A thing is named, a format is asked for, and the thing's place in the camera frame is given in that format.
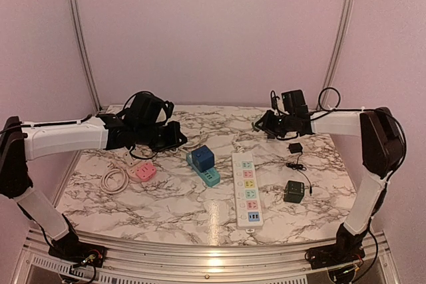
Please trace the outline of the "dark green cube socket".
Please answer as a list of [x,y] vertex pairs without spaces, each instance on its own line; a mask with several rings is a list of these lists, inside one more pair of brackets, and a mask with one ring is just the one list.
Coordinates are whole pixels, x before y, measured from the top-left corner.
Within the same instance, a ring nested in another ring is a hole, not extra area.
[[289,180],[284,189],[284,201],[300,204],[304,198],[305,187],[303,182]]

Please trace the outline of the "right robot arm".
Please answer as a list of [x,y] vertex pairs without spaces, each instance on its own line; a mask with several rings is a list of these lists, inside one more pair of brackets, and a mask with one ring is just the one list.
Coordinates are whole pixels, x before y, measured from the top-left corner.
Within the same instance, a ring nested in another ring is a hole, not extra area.
[[407,144],[398,121],[386,107],[276,114],[267,111],[252,125],[277,140],[287,134],[297,136],[330,134],[361,139],[362,181],[352,209],[336,233],[329,256],[343,263],[355,253],[369,230],[373,216],[381,208],[390,177],[402,165]]

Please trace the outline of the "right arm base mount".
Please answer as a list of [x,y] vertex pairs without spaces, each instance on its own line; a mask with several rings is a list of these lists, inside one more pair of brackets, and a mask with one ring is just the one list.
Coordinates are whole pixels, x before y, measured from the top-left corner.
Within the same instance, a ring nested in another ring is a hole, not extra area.
[[324,267],[333,267],[336,265],[357,261],[365,257],[362,247],[357,247],[350,251],[340,252],[337,246],[324,245],[313,247],[306,251],[305,260],[311,265],[312,269],[321,269]]

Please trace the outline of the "light green USB adapter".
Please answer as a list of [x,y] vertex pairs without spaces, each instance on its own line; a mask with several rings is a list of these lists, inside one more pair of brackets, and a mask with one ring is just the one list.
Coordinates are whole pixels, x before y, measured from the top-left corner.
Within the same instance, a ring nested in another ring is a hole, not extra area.
[[255,132],[260,131],[260,128],[259,128],[259,126],[257,125],[256,122],[252,122],[252,130],[255,131]]

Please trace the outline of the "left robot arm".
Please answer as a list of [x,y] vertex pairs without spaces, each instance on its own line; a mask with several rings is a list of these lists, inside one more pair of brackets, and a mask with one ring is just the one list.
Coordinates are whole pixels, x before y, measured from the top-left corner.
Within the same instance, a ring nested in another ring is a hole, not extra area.
[[137,145],[162,152],[186,142],[177,121],[128,124],[115,114],[99,114],[82,120],[34,123],[12,116],[1,131],[1,195],[15,201],[40,225],[51,237],[53,251],[77,261],[91,250],[90,245],[79,240],[68,219],[34,188],[27,162],[63,152],[130,150]]

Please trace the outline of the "blue cube socket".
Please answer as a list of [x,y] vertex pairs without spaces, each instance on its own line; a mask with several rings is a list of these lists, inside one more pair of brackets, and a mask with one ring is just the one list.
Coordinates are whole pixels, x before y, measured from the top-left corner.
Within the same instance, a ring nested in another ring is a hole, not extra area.
[[191,156],[192,163],[200,172],[205,172],[214,167],[214,153],[206,145],[191,151]]

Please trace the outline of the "teal power strip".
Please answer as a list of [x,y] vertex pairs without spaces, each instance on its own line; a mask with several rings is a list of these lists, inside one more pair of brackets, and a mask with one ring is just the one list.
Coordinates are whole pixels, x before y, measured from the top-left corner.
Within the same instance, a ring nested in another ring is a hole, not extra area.
[[192,155],[191,153],[186,154],[186,161],[188,165],[196,172],[199,178],[208,186],[208,187],[214,187],[217,184],[220,183],[220,174],[215,169],[215,167],[207,169],[204,172],[201,172],[192,162]]

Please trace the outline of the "white long power strip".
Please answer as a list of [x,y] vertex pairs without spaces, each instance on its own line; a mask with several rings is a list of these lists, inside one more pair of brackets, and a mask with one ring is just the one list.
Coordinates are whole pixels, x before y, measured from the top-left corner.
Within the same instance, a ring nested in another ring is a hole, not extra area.
[[264,220],[252,154],[233,153],[232,172],[237,228],[247,233],[262,229]]

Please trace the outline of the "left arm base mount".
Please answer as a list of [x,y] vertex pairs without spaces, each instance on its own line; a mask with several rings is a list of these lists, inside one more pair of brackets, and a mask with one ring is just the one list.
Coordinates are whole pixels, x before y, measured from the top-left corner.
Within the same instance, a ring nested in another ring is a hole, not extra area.
[[59,247],[51,247],[49,249],[49,255],[63,259],[65,261],[73,262],[74,264],[83,265],[83,261],[90,255],[94,255],[95,258],[91,261],[91,265],[96,268],[103,266],[107,249],[101,245],[95,245],[91,243],[73,243],[65,249]]

